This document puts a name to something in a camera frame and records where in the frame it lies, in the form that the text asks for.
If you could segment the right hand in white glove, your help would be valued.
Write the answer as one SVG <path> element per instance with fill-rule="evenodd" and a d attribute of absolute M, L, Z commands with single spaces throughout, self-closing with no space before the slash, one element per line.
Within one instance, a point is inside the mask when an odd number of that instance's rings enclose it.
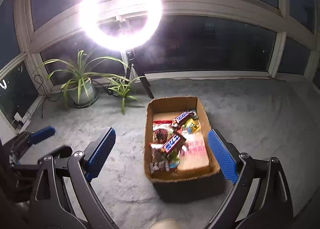
<path fill-rule="evenodd" d="M 181 229 L 179 224 L 174 219 L 164 219 L 154 223 L 149 229 Z"/>

